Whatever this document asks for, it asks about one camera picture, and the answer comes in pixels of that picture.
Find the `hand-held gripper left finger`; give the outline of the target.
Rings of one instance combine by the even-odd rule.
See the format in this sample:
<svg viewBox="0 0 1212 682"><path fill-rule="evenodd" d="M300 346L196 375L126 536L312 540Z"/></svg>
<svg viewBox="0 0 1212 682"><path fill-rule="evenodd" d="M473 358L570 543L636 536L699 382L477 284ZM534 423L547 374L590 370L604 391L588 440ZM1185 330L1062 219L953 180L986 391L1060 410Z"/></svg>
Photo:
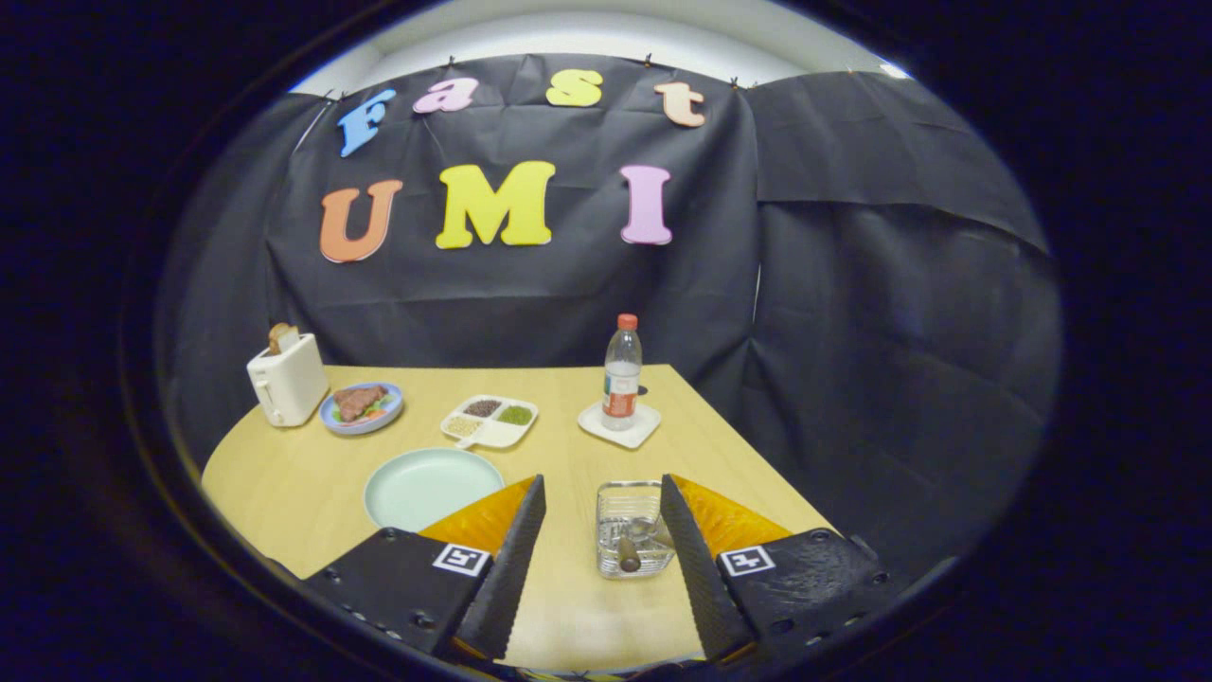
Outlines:
<svg viewBox="0 0 1212 682"><path fill-rule="evenodd" d="M545 518L544 483L528 476L421 532L376 531L303 586L389 642L499 660Z"/></svg>

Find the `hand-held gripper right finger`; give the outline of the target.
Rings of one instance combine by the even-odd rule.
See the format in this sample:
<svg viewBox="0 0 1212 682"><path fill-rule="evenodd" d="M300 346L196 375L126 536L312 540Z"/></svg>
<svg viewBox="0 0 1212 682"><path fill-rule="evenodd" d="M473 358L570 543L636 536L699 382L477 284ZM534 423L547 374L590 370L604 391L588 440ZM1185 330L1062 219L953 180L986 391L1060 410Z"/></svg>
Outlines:
<svg viewBox="0 0 1212 682"><path fill-rule="evenodd" d="M787 531L684 476L662 476L661 515L714 664L801 663L844 643L901 591L865 545L827 527Z"/></svg>

